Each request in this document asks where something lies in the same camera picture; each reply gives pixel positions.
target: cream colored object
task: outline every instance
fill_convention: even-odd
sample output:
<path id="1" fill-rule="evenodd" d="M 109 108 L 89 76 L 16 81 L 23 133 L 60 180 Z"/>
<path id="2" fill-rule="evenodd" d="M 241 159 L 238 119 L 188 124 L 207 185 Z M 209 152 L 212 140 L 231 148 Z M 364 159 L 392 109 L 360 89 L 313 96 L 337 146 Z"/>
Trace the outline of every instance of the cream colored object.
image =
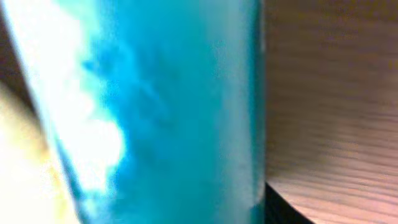
<path id="1" fill-rule="evenodd" d="M 34 115 L 0 83 L 0 223 L 79 223 Z"/>

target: brown wood grain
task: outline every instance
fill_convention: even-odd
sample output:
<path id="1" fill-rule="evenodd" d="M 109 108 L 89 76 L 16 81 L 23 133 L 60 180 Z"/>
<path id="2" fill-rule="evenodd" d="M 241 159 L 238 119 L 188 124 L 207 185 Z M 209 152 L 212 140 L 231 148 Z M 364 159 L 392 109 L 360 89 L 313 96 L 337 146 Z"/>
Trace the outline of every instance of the brown wood grain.
<path id="1" fill-rule="evenodd" d="M 398 223 L 396 9 L 268 1 L 268 180 L 316 223 Z"/>

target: wooden floor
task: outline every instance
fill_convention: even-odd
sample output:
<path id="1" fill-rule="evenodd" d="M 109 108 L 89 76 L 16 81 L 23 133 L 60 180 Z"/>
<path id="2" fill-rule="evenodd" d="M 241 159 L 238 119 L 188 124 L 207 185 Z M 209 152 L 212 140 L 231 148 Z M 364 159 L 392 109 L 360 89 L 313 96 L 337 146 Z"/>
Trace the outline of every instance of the wooden floor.
<path id="1" fill-rule="evenodd" d="M 316 223 L 398 223 L 398 1 L 267 3 L 271 186 Z"/>

